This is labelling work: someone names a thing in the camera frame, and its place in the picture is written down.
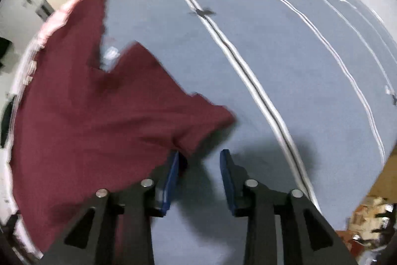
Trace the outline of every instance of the metal screw head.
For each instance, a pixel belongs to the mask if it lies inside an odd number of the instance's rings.
[[[292,196],[295,197],[295,198],[301,198],[301,197],[303,197],[303,192],[302,192],[301,190],[299,190],[299,189],[293,189],[293,190],[291,191],[291,194],[292,194]]]
[[[99,189],[97,191],[96,195],[97,195],[98,198],[103,198],[103,197],[106,197],[108,195],[108,193],[109,192],[106,189]]]
[[[151,187],[153,185],[154,181],[152,179],[144,179],[140,182],[140,185],[144,188]]]
[[[245,185],[249,188],[254,188],[258,185],[258,181],[254,179],[248,179],[247,181],[245,181]]]

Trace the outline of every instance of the wooden surface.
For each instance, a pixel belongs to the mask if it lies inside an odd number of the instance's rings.
[[[394,148],[382,173],[372,186],[369,196],[382,197],[390,203],[397,203],[397,147]]]

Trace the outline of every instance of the black object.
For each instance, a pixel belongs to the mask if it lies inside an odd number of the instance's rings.
[[[281,193],[250,179],[229,150],[220,167],[230,211],[248,217],[245,265],[277,265],[275,215],[281,219],[285,265],[357,265],[329,223],[300,190]]]
[[[0,264],[25,265],[33,264],[36,258],[27,252],[14,235],[15,226],[19,219],[19,211],[11,215],[7,223],[0,225]]]
[[[36,14],[45,22],[54,12],[52,6],[47,0],[41,0],[40,6],[36,9]]]
[[[116,193],[98,190],[37,264],[111,265],[117,217],[124,214],[118,264],[154,265],[150,217],[166,214],[180,166],[185,163],[183,156],[172,152],[150,179]],[[221,152],[220,168],[229,209],[235,217],[249,218],[244,265],[277,265],[281,255],[285,265],[357,265],[302,191],[281,193],[250,179],[243,167],[234,164],[229,150]],[[281,219],[282,254],[277,250],[275,215]],[[7,244],[16,217],[10,218],[9,229],[0,233],[0,257],[5,255],[2,264],[22,264]],[[389,252],[388,260],[394,260],[394,250]]]
[[[11,44],[11,41],[0,37],[0,59],[2,59],[7,53],[7,50],[10,48]]]
[[[397,231],[394,233],[394,236],[392,237],[386,248],[382,250],[381,254],[376,258],[376,262],[373,264],[376,265],[397,264]]]
[[[375,215],[375,218],[383,218],[381,227],[372,230],[372,232],[380,233],[378,243],[375,246],[381,247],[388,245],[396,232],[394,224],[396,223],[397,204],[390,205],[390,207],[390,211],[386,210],[384,213]]]
[[[13,96],[5,106],[1,117],[0,147],[3,149],[8,138],[9,126],[11,123],[12,108],[14,107],[15,96]]]
[[[163,217],[175,189],[179,159],[172,152],[150,179],[116,193],[99,190],[50,246],[38,265],[110,265],[118,215],[124,215],[120,265],[153,265],[150,217]]]
[[[206,7],[206,8],[203,8],[203,10],[197,8],[196,9],[196,14],[198,16],[204,17],[204,16],[215,15],[215,12],[213,12],[208,7]]]

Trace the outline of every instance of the maroon cloth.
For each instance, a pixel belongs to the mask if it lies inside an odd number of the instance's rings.
[[[83,0],[49,38],[16,115],[13,193],[43,252],[97,189],[141,181],[170,149],[189,156],[233,123],[224,107],[185,94],[138,43],[100,70],[104,10],[105,0]]]

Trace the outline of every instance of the pink fabric edge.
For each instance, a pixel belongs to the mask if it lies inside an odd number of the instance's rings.
[[[41,47],[46,45],[48,38],[64,26],[76,5],[82,0],[68,0],[59,10],[55,11],[41,26],[37,34],[37,42]]]

